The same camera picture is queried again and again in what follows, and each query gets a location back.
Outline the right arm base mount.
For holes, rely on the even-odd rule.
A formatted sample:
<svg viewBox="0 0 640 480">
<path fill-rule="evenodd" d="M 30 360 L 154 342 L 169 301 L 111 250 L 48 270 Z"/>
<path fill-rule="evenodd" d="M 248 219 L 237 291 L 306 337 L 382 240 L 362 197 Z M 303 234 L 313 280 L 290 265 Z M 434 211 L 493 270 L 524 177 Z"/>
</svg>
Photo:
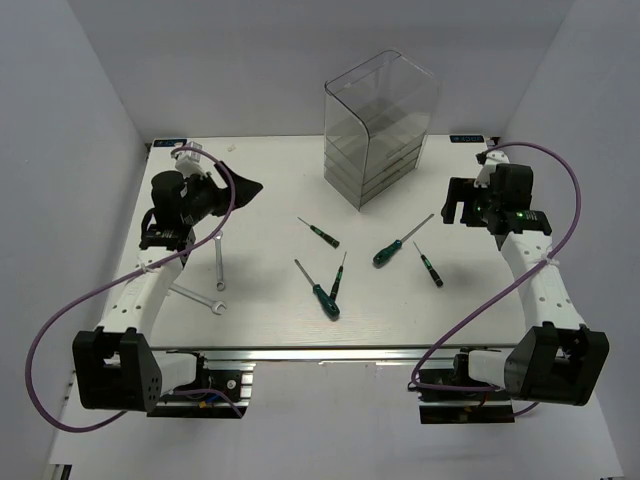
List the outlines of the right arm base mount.
<svg viewBox="0 0 640 480">
<path fill-rule="evenodd" d="M 472 348 L 457 352 L 449 364 L 429 360 L 419 371 L 422 383 L 480 388 L 483 383 L 468 376 L 468 354 Z M 423 425 L 468 425 L 514 423 L 510 397 L 503 391 L 449 391 L 417 387 L 407 390 L 418 394 L 420 423 Z"/>
</svg>

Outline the small screwdriver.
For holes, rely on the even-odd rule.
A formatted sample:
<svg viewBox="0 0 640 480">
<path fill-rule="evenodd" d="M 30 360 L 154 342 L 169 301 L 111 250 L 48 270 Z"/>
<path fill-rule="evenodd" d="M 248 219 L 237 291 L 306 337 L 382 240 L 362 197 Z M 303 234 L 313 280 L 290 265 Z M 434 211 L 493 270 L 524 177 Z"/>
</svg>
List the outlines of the small screwdriver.
<svg viewBox="0 0 640 480">
<path fill-rule="evenodd" d="M 432 265 L 430 260 L 427 258 L 427 256 L 419 249 L 419 247 L 418 247 L 416 242 L 414 242 L 414 246 L 415 246 L 416 250 L 418 251 L 420 259 L 421 259 L 423 265 L 425 266 L 426 270 L 428 271 L 432 281 L 434 282 L 434 284 L 436 285 L 437 288 L 442 288 L 444 286 L 444 282 L 443 282 L 441 276 L 436 271 L 436 269 L 434 268 L 434 266 Z"/>
<path fill-rule="evenodd" d="M 344 263 L 345 263 L 345 260 L 346 260 L 346 256 L 347 256 L 347 253 L 344 253 L 342 261 L 341 261 L 341 264 L 338 267 L 338 270 L 337 270 L 335 278 L 334 278 L 334 282 L 333 282 L 331 290 L 330 290 L 329 296 L 330 296 L 330 298 L 332 300 L 336 300 L 337 299 L 337 295 L 338 295 L 338 292 L 339 292 L 341 280 L 342 280 L 342 277 L 343 277 Z"/>
<path fill-rule="evenodd" d="M 340 242 L 334 237 L 332 237 L 331 235 L 321 230 L 319 227 L 306 222 L 301 217 L 299 217 L 298 220 L 301 221 L 304 225 L 306 225 L 314 234 L 319 236 L 325 243 L 330 245 L 332 248 L 337 249 L 339 247 Z"/>
</svg>

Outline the large green screwdriver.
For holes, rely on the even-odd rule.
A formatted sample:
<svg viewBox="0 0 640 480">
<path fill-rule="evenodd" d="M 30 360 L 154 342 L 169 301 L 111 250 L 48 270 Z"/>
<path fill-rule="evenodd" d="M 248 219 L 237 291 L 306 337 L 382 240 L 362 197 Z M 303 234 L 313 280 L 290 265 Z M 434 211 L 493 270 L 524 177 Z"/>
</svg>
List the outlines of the large green screwdriver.
<svg viewBox="0 0 640 480">
<path fill-rule="evenodd" d="M 372 259 L 373 266 L 375 268 L 381 268 L 388 264 L 392 257 L 403 247 L 403 244 L 416 232 L 418 232 L 433 217 L 433 213 L 429 214 L 424 220 L 422 220 L 417 226 L 415 226 L 402 238 L 394 240 L 391 244 L 379 250 Z"/>
</svg>

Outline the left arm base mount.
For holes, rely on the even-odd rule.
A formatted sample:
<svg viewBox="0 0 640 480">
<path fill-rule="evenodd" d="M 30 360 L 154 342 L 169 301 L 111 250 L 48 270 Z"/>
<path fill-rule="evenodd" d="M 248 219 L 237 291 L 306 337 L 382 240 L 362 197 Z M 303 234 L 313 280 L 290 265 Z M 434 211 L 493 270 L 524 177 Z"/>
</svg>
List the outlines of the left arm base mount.
<svg viewBox="0 0 640 480">
<path fill-rule="evenodd" d="M 196 377 L 163 395 L 150 418 L 240 419 L 252 396 L 255 364 L 197 356 Z"/>
</svg>

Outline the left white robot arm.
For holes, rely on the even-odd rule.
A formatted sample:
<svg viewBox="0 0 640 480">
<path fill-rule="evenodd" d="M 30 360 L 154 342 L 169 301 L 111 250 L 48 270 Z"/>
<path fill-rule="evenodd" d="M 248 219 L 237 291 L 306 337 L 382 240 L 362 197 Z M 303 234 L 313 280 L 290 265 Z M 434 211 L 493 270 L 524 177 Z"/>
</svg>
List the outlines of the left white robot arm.
<svg viewBox="0 0 640 480">
<path fill-rule="evenodd" d="M 86 409 L 154 410 L 160 398 L 179 388 L 199 399 L 211 374 L 192 353 L 156 353 L 149 346 L 161 306 L 182 273 L 195 243 L 195 226 L 206 216 L 222 217 L 255 198 L 262 184 L 216 165 L 225 187 L 199 167 L 180 166 L 151 180 L 153 207 L 145 217 L 136 267 L 108 314 L 72 344 L 81 404 Z"/>
</svg>

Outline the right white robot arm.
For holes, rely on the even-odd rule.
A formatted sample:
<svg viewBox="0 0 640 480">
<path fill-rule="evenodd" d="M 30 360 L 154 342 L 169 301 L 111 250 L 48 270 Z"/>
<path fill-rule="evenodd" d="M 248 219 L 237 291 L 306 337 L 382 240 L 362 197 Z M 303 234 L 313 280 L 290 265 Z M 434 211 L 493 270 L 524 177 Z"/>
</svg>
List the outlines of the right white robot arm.
<svg viewBox="0 0 640 480">
<path fill-rule="evenodd" d="M 441 215 L 455 214 L 468 227 L 484 227 L 518 280 L 527 332 L 510 353 L 472 349 L 457 355 L 453 390 L 472 399 L 487 385 L 516 400 L 586 404 L 609 353 L 602 332 L 587 327 L 551 259 L 552 229 L 531 209 L 530 167 L 484 165 L 478 178 L 452 178 Z"/>
</svg>

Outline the clear acrylic drawer cabinet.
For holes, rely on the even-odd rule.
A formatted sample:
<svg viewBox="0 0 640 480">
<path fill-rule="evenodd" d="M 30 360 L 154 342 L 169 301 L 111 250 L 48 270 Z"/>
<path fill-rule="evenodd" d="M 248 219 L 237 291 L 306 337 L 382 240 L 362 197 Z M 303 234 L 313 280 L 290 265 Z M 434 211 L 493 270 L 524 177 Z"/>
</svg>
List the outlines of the clear acrylic drawer cabinet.
<svg viewBox="0 0 640 480">
<path fill-rule="evenodd" d="M 440 82 L 384 50 L 324 84 L 324 178 L 356 209 L 417 168 Z"/>
</svg>

